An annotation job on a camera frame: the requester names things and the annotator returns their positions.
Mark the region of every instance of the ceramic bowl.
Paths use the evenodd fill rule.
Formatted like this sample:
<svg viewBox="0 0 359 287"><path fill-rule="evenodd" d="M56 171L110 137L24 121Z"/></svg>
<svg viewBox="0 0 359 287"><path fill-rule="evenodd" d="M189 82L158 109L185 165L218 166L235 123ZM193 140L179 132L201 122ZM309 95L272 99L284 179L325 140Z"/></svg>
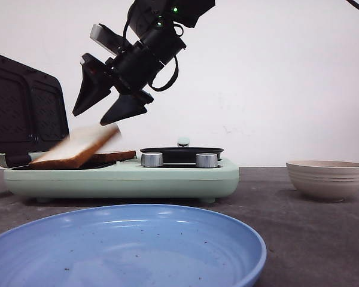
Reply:
<svg viewBox="0 0 359 287"><path fill-rule="evenodd" d="M307 196L340 201L359 190L359 163L295 160L286 165L295 188Z"/></svg>

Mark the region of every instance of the blue plate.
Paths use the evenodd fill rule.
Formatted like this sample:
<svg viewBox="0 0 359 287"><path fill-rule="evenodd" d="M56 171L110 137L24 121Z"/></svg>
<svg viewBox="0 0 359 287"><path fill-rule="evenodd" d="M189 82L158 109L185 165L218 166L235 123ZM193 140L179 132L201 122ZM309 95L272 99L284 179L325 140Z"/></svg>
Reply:
<svg viewBox="0 0 359 287"><path fill-rule="evenodd" d="M252 286L266 246L248 225L184 206L63 213L0 235L0 287Z"/></svg>

